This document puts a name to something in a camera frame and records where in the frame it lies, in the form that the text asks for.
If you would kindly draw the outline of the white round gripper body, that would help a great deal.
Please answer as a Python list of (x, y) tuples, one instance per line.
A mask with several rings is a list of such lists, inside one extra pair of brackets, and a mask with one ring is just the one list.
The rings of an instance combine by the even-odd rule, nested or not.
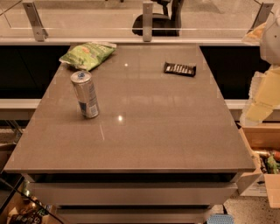
[(280, 65), (280, 8), (264, 27), (260, 43), (261, 58), (271, 65)]

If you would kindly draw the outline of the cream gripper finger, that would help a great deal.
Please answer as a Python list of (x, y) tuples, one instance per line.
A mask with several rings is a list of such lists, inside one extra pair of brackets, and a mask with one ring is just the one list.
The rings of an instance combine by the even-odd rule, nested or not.
[(242, 109), (242, 126), (262, 123), (280, 105), (280, 67), (271, 66), (265, 73), (255, 72)]
[(256, 28), (254, 28), (252, 31), (247, 33), (243, 38), (242, 42), (245, 43), (246, 45), (251, 45), (251, 46), (258, 46), (261, 42), (263, 31), (265, 28), (265, 23), (262, 23), (258, 25)]

